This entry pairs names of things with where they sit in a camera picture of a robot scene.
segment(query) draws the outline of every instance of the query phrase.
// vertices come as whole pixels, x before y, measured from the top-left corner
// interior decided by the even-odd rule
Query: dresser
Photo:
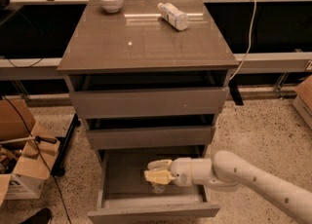
[[[161,19],[160,2],[186,12],[188,28]],[[125,0],[116,14],[88,3],[58,73],[102,167],[94,223],[216,215],[205,187],[156,195],[143,172],[205,154],[237,66],[201,0]]]

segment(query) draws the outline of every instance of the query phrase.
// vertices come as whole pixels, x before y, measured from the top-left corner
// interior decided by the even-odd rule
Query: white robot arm
[[[198,184],[212,190],[233,191],[242,183],[297,223],[312,224],[311,192],[256,168],[228,151],[218,151],[212,159],[155,161],[148,164],[144,175],[156,189],[173,182],[180,187]]]

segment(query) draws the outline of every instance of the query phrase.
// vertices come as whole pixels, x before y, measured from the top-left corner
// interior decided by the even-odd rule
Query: bottle
[[[181,31],[187,28],[188,15],[177,9],[173,4],[159,3],[158,10],[160,11],[162,18],[177,30]]]

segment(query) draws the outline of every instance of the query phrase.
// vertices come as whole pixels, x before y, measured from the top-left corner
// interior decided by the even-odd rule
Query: cardboard box
[[[297,97],[292,105],[312,129],[312,75],[294,88]]]
[[[55,138],[34,120],[23,100],[12,100],[12,103],[25,119],[32,136]],[[5,100],[0,101],[0,127],[0,140],[29,136],[19,114]],[[24,156],[19,157],[11,174],[0,174],[0,205],[4,200],[39,199],[44,182],[49,178],[50,170],[59,154],[59,141],[56,144],[44,141],[38,144],[48,169],[32,140],[15,145],[22,147]]]

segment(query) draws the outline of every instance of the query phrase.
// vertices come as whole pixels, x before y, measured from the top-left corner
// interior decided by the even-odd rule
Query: floor
[[[244,101],[244,106],[236,106],[232,100],[227,100],[209,153],[220,149],[235,152],[255,166],[312,192],[312,130],[292,102],[292,99],[273,97],[249,99]],[[74,114],[71,106],[30,109],[36,120],[56,136],[65,135]],[[64,165],[65,176],[57,181],[71,222],[91,223],[87,214],[96,209],[100,167],[83,126],[74,133]],[[294,223],[246,186],[233,193],[211,192],[211,200],[221,205],[215,218],[148,223]],[[52,223],[68,223],[52,177],[46,181],[39,200],[5,201],[0,207],[0,223],[21,223],[43,207],[52,211]]]

